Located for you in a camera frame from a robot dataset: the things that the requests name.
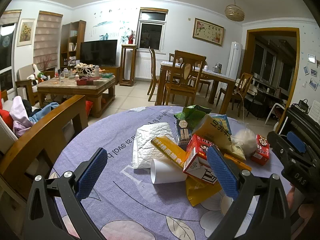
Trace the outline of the yellow blue carton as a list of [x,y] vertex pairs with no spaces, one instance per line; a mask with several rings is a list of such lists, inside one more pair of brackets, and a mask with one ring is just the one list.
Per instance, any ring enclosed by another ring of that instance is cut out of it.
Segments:
[[215,144],[223,154],[228,154],[239,161],[246,161],[240,146],[232,143],[231,129],[226,115],[210,116],[206,114],[193,129],[193,134]]

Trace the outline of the black television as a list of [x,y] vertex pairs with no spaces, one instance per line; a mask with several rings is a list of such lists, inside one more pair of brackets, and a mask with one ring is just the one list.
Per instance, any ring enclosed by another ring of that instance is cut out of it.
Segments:
[[117,43],[117,40],[82,42],[80,47],[80,62],[98,66],[115,66]]

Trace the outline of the white plastic bag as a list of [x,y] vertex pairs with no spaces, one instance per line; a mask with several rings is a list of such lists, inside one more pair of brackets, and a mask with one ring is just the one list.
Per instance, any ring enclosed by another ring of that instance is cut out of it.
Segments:
[[241,129],[231,136],[232,142],[240,146],[246,157],[250,157],[257,149],[256,134],[249,128]]

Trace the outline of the ceiling pendant lamp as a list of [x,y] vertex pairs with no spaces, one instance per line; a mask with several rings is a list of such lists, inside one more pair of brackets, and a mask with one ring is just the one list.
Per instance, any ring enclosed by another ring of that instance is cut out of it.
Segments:
[[234,22],[243,22],[245,20],[245,13],[236,5],[236,0],[225,8],[225,16]]

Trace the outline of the orange snack wrapper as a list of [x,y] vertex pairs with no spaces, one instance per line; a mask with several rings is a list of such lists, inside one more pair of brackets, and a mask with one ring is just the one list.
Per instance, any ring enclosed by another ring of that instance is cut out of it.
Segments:
[[218,181],[212,185],[190,175],[188,175],[185,185],[186,194],[192,206],[196,206],[197,204],[204,202],[222,189]]

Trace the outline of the wooden dining chair front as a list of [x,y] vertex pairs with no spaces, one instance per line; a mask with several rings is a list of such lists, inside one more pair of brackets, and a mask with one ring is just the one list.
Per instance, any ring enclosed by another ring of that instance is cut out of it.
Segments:
[[194,103],[206,56],[175,50],[170,68],[170,79],[164,86],[163,103],[168,105],[170,96],[185,96],[185,106]]

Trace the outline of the yellow snack box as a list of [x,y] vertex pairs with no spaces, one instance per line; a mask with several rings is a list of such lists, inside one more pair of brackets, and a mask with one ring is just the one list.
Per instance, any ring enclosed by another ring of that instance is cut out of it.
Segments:
[[151,144],[157,148],[170,161],[173,161],[181,169],[184,168],[184,162],[187,153],[180,148],[176,142],[170,140],[167,136],[154,137]]

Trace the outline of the green snack bag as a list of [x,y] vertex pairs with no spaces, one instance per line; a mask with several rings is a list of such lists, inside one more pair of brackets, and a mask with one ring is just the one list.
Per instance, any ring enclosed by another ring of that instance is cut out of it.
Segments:
[[211,111],[211,108],[200,105],[190,105],[188,107],[183,107],[183,110],[179,113],[175,113],[174,117],[177,120],[185,120],[188,123],[188,127],[194,129],[203,117]]

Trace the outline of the sunflower framed picture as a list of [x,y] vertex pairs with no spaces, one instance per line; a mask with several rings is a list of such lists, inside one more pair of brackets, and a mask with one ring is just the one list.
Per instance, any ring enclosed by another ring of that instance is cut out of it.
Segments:
[[18,31],[17,46],[28,46],[33,42],[35,19],[23,18]]

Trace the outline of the wooden bookshelf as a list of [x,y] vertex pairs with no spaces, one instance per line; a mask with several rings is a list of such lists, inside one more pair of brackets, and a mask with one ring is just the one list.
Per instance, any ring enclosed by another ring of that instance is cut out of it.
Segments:
[[79,20],[62,26],[60,42],[60,68],[74,67],[80,60],[80,47],[84,42],[86,21]]

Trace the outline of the wooden coffee table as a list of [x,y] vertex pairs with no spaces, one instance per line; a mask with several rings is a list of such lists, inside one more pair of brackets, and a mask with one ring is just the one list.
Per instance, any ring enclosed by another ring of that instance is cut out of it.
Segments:
[[75,80],[52,78],[37,85],[38,100],[41,107],[47,94],[50,95],[84,95],[93,102],[90,115],[101,117],[106,107],[115,99],[116,77],[94,80],[92,85],[77,85]]

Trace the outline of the white paper cup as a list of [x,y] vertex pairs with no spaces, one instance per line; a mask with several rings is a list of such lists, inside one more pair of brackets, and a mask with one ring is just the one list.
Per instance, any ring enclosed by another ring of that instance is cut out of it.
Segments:
[[167,184],[185,181],[187,175],[169,159],[152,159],[150,168],[153,184]]

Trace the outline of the wooden plant stand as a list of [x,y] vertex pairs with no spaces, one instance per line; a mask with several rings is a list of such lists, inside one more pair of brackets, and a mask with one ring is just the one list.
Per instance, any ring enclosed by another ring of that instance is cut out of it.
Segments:
[[[131,61],[127,63],[127,51],[131,51]],[[120,55],[120,76],[119,84],[121,86],[132,87],[135,83],[135,67],[136,67],[137,46],[135,44],[122,44]]]

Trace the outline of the white standing air conditioner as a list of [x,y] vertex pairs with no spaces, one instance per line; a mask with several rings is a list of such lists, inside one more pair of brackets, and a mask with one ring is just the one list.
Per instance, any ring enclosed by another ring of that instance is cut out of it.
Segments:
[[227,64],[226,76],[231,79],[236,79],[239,66],[240,66],[240,59],[242,54],[242,44],[239,42],[232,42],[231,43],[231,50],[229,54],[229,60]]

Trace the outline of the white crumpled paper bag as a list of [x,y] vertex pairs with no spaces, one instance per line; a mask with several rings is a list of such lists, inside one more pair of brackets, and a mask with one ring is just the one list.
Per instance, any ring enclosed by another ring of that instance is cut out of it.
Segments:
[[132,167],[134,169],[150,168],[152,159],[166,159],[153,144],[155,137],[166,136],[175,142],[169,123],[147,124],[138,128],[133,142]]

